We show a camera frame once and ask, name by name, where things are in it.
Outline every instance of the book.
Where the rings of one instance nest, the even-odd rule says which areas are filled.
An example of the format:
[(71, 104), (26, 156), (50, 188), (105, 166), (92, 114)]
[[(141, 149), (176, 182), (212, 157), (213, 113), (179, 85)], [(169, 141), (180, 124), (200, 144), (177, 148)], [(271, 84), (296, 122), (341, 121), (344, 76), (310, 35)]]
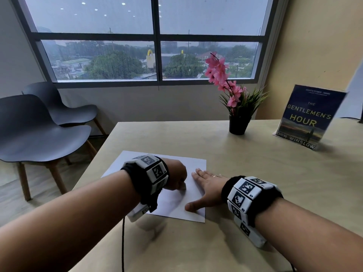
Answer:
[(346, 94), (295, 85), (274, 135), (316, 150)]

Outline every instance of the black pot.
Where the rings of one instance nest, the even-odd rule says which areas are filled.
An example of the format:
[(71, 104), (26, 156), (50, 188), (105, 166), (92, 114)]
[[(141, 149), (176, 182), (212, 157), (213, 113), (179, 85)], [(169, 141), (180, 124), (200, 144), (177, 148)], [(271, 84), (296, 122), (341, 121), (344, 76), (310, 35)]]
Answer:
[(229, 116), (229, 132), (238, 136), (245, 133), (251, 117)]

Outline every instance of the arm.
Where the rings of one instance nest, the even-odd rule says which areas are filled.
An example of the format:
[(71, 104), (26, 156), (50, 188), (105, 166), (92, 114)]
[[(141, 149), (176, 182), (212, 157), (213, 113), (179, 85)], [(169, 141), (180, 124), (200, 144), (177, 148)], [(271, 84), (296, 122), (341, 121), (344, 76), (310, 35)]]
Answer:
[[(184, 165), (163, 160), (165, 188), (184, 189)], [(66, 193), (0, 228), (1, 270), (68, 271), (139, 202), (124, 170)]]
[[(196, 170), (194, 180), (205, 195), (185, 206), (187, 211), (222, 203), (221, 191), (229, 178)], [(360, 271), (363, 238), (357, 234), (278, 198), (255, 219), (256, 229), (298, 271)]]

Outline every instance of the paper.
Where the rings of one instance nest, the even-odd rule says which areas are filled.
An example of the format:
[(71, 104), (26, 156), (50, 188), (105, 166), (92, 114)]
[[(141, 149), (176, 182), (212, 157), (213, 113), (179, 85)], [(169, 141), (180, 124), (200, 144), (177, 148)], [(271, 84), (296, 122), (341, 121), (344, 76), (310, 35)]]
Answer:
[[(147, 153), (139, 153), (136, 151), (122, 151), (102, 177), (119, 171), (125, 161), (131, 160), (139, 155), (146, 154)], [(204, 194), (202, 188), (199, 187), (193, 180), (191, 173), (194, 172), (196, 168), (206, 170), (206, 160), (190, 157), (175, 157), (170, 155), (152, 155), (156, 155), (161, 158), (166, 157), (180, 160), (187, 169), (188, 177), (185, 180), (185, 184), (187, 186), (186, 191), (170, 191), (166, 189), (161, 191), (157, 199), (157, 209), (152, 212), (151, 215), (167, 216), (169, 218), (185, 219), (204, 223), (206, 218), (205, 208), (198, 210), (196, 213), (192, 213), (184, 210), (184, 206), (188, 202), (201, 198)]]

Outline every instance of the floor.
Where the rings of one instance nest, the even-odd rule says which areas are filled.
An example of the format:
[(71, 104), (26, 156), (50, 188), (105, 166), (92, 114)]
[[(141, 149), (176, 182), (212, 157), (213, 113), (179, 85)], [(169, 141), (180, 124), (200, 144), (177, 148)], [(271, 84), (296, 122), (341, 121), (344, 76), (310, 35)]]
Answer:
[[(101, 148), (104, 141), (104, 138), (90, 139), (96, 150)], [(85, 146), (69, 155), (69, 159), (72, 165), (67, 165), (65, 160), (62, 160), (58, 169), (70, 191), (87, 169), (91, 159)], [(21, 190), (16, 165), (0, 161), (0, 227), (61, 195), (48, 169), (43, 166), (25, 165), (25, 170), (32, 197), (28, 202), (25, 201)]]

